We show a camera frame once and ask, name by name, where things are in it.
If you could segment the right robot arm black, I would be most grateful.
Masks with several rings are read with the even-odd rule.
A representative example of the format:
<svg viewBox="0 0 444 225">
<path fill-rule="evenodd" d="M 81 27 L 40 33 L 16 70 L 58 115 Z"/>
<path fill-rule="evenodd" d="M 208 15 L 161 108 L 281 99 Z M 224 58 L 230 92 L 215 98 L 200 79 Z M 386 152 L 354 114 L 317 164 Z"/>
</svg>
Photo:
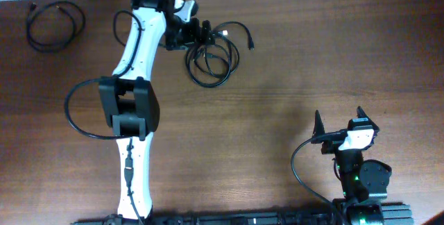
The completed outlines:
<svg viewBox="0 0 444 225">
<path fill-rule="evenodd" d="M 311 141 L 321 145 L 321 153 L 334 156 L 343 198 L 332 202 L 342 224 L 383 224 L 381 200 L 387 198 L 392 169 L 378 160 L 364 159 L 363 152 L 374 145 L 380 128 L 357 108 L 357 117 L 344 129 L 326 132 L 319 111 L 315 112 Z"/>
</svg>

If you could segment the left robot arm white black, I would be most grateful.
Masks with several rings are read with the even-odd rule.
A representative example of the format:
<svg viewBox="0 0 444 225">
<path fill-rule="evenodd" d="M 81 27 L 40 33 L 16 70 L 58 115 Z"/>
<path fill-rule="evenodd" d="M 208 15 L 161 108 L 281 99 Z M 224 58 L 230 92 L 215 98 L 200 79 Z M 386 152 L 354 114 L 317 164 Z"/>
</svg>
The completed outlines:
<svg viewBox="0 0 444 225">
<path fill-rule="evenodd" d="M 102 78 L 99 95 L 107 125 L 120 153 L 121 196 L 117 208 L 124 222 L 147 224 L 153 209 L 149 153 L 160 122 L 160 106 L 151 72 L 160 41 L 166 49 L 210 42 L 209 22 L 194 16 L 193 0 L 131 0 L 131 29 L 119 64 Z"/>
</svg>

